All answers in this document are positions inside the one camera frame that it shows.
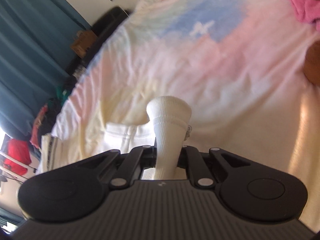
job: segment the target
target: white sock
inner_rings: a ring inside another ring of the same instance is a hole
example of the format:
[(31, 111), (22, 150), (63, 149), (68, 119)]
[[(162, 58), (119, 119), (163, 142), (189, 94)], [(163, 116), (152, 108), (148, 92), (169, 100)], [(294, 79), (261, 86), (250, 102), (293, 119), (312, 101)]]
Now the white sock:
[(171, 96), (158, 97), (147, 105), (157, 140), (154, 179), (173, 179), (191, 117), (191, 108)]

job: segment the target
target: pastel tie-dye blanket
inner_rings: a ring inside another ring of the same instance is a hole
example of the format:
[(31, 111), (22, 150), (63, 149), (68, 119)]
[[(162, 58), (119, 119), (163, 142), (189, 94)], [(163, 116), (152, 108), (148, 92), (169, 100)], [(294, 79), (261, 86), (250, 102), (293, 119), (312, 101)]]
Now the pastel tie-dye blanket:
[(52, 131), (62, 150), (43, 167), (108, 150), (110, 123), (114, 146), (138, 143), (147, 103), (172, 95), (192, 107), (188, 145), (296, 175), (309, 191), (301, 219), (319, 230), (320, 91), (302, 73), (319, 38), (288, 0), (140, 0), (65, 103)]

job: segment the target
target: ribbed gray surface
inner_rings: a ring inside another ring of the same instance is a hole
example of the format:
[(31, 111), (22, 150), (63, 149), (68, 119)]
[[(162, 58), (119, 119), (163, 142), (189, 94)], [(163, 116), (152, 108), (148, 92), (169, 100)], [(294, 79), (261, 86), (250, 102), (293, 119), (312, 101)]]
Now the ribbed gray surface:
[(259, 225), (237, 218), (213, 192), (187, 180), (136, 181), (112, 192), (91, 215), (65, 224), (27, 221), (15, 240), (306, 240), (314, 234), (298, 220)]

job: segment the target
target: metal pin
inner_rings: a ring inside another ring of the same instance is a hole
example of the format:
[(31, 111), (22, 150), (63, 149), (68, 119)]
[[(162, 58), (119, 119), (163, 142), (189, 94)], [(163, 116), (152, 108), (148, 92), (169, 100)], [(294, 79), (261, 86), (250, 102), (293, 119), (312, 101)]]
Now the metal pin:
[(198, 184), (203, 187), (211, 186), (213, 184), (213, 180), (209, 178), (202, 178), (198, 180)]
[(115, 186), (115, 187), (124, 186), (126, 183), (127, 183), (127, 181), (122, 178), (115, 178), (115, 179), (111, 180), (111, 185)]

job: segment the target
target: teal curtain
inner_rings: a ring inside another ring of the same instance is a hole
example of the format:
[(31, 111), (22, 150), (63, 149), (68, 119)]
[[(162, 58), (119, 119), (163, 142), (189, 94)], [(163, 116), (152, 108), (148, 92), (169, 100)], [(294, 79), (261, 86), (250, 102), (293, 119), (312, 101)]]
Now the teal curtain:
[(67, 78), (89, 24), (65, 0), (0, 0), (0, 127), (28, 140), (34, 118)]
[(7, 222), (12, 223), (17, 226), (23, 220), (24, 219), (22, 217), (19, 217), (15, 214), (3, 209), (3, 208), (0, 208), (0, 227), (6, 226)]

